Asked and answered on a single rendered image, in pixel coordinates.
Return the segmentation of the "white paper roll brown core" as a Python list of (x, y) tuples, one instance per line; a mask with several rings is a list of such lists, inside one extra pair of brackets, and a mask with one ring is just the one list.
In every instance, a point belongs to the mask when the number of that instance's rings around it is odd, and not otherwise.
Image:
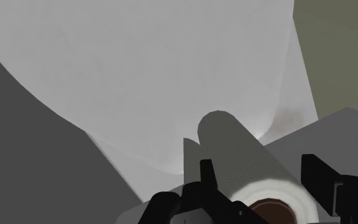
[(198, 142), (183, 140), (185, 183), (200, 180), (200, 161), (210, 159), (218, 190), (245, 204), (264, 224), (319, 222), (311, 195), (233, 115), (208, 113), (197, 135)]

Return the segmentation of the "white toilet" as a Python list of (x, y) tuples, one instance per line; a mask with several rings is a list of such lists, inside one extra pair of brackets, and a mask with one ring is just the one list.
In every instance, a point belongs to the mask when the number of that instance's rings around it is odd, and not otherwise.
[(316, 120), (294, 0), (0, 0), (0, 63), (83, 129), (142, 199), (182, 182), (184, 139), (212, 111), (245, 126), (251, 169), (231, 199), (320, 206), (264, 144)]

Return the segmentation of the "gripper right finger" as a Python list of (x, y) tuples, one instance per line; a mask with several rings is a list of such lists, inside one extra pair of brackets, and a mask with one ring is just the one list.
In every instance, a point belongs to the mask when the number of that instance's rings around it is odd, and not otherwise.
[(358, 176), (340, 174), (316, 155), (303, 154), (301, 184), (340, 224), (358, 224)]

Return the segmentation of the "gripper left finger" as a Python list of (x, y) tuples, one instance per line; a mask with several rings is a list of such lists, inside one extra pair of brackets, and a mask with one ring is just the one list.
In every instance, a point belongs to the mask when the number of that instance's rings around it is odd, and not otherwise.
[(158, 192), (137, 224), (269, 224), (243, 202), (231, 201), (217, 187), (211, 159), (200, 161), (200, 181), (187, 183), (182, 194)]

